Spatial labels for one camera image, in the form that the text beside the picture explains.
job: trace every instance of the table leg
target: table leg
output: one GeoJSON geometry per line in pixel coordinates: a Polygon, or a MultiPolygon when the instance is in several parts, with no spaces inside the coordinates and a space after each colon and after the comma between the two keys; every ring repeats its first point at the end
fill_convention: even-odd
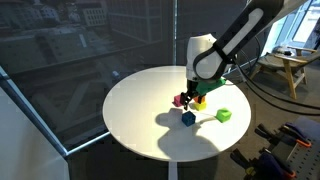
{"type": "Polygon", "coordinates": [[[177,162],[169,162],[169,180],[178,180],[178,163],[177,162]]]}

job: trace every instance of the blue cube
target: blue cube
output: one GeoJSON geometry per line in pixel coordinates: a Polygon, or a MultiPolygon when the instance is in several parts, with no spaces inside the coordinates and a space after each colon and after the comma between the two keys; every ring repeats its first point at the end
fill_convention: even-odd
{"type": "Polygon", "coordinates": [[[184,114],[182,114],[182,122],[186,125],[186,126],[191,126],[192,124],[194,124],[196,122],[196,116],[188,111],[184,114]]]}

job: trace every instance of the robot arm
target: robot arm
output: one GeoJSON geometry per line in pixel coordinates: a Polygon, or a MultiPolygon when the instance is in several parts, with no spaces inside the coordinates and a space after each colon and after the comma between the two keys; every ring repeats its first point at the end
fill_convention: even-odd
{"type": "Polygon", "coordinates": [[[187,88],[180,103],[187,110],[194,97],[223,85],[220,79],[236,53],[254,36],[307,0],[251,0],[229,29],[216,40],[211,34],[192,37],[187,53],[187,88]]]}

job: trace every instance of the pink cube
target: pink cube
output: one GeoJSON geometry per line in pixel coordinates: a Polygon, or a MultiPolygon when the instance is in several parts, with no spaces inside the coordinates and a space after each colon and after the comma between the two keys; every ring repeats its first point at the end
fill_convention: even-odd
{"type": "Polygon", "coordinates": [[[173,104],[174,104],[176,107],[182,106],[182,104],[180,103],[180,95],[174,97],[174,102],[173,102],[173,104]]]}

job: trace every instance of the round white table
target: round white table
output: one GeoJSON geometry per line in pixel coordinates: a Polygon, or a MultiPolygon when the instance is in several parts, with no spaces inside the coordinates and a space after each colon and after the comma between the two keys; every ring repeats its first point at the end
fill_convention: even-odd
{"type": "Polygon", "coordinates": [[[151,68],[126,77],[110,90],[103,104],[109,132],[131,151],[169,162],[202,160],[235,144],[251,119],[242,91],[234,85],[215,89],[206,95],[207,107],[202,111],[195,110],[191,101],[188,110],[196,115],[196,123],[187,127],[181,121],[186,111],[172,103],[174,96],[186,92],[186,86],[184,66],[151,68]],[[214,116],[224,107],[232,116],[220,123],[214,116]]]}

